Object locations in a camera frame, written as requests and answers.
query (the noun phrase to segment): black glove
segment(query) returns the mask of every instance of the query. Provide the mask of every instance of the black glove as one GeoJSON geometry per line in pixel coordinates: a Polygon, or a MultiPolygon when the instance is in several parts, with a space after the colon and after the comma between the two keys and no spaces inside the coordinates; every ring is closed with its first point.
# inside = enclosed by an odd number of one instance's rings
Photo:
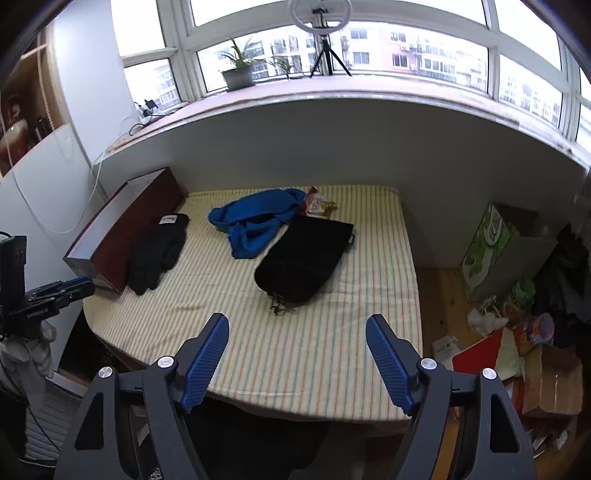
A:
{"type": "Polygon", "coordinates": [[[188,224],[187,215],[173,213],[142,232],[131,248],[127,269],[127,285],[137,295],[158,287],[160,275],[176,265],[187,239],[188,224]]]}

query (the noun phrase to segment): wall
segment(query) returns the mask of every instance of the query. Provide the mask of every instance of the wall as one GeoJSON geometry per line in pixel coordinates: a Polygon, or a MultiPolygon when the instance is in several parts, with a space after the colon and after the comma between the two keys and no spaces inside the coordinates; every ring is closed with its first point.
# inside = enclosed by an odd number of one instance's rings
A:
{"type": "Polygon", "coordinates": [[[137,121],[115,40],[111,2],[74,0],[51,29],[52,54],[67,110],[94,163],[137,121]]]}
{"type": "Polygon", "coordinates": [[[164,165],[189,192],[396,187],[415,265],[449,268],[459,265],[488,201],[537,210],[559,227],[586,175],[557,150],[505,125],[367,99],[275,103],[185,124],[107,158],[101,182],[112,194],[125,180],[164,165]]]}
{"type": "MultiPolygon", "coordinates": [[[[64,125],[37,144],[0,183],[0,230],[27,236],[25,288],[75,278],[62,257],[80,230],[98,211],[102,199],[95,195],[80,225],[59,235],[48,233],[33,217],[17,189],[18,182],[35,215],[55,232],[74,227],[87,202],[94,178],[89,174],[82,151],[70,125],[64,125]]],[[[57,340],[51,345],[54,367],[61,358],[70,331],[82,309],[76,302],[50,319],[57,328],[57,340]]]]}

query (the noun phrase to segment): blue gripper pad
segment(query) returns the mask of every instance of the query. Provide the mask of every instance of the blue gripper pad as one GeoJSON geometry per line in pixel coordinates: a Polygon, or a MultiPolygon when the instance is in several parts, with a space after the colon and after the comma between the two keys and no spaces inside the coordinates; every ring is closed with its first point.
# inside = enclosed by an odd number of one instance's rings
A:
{"type": "Polygon", "coordinates": [[[365,325],[365,340],[378,366],[392,403],[406,415],[412,415],[414,400],[410,394],[408,374],[377,320],[371,316],[365,325]]]}
{"type": "Polygon", "coordinates": [[[211,333],[203,342],[199,353],[187,371],[181,406],[189,413],[196,405],[201,405],[207,386],[228,344],[230,325],[224,315],[220,315],[211,333]]]}

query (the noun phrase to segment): screw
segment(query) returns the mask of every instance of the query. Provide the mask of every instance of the screw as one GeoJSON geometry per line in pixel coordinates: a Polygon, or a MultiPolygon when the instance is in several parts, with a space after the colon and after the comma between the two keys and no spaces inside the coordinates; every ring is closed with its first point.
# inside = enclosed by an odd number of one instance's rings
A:
{"type": "Polygon", "coordinates": [[[433,358],[423,358],[421,360],[421,367],[425,370],[435,370],[437,368],[437,362],[433,358]]]}
{"type": "Polygon", "coordinates": [[[113,374],[113,369],[111,367],[103,367],[99,370],[99,377],[107,378],[113,374]]]}
{"type": "Polygon", "coordinates": [[[492,368],[485,368],[482,371],[482,376],[488,380],[494,380],[496,378],[496,372],[492,368]]]}
{"type": "Polygon", "coordinates": [[[158,366],[160,368],[171,367],[173,363],[174,363],[174,358],[172,358],[170,355],[161,356],[160,358],[158,358],[158,366]]]}

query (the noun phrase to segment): mattress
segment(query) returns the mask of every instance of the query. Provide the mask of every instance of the mattress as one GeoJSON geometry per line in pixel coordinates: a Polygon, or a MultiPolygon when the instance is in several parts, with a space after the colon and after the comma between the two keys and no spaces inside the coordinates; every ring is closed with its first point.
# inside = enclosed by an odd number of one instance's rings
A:
{"type": "Polygon", "coordinates": [[[307,417],[405,419],[391,404],[365,343],[366,319],[382,313],[422,353],[417,279],[400,198],[382,186],[317,188],[338,206],[331,218],[354,224],[356,238],[309,304],[276,315],[254,282],[271,245],[258,258],[235,260],[226,235],[207,221],[211,208],[258,190],[198,192],[180,210],[191,220],[174,269],[143,296],[126,288],[117,298],[86,298],[90,328],[150,364],[175,354],[212,313],[221,312],[229,319],[230,338],[211,392],[307,417]]]}

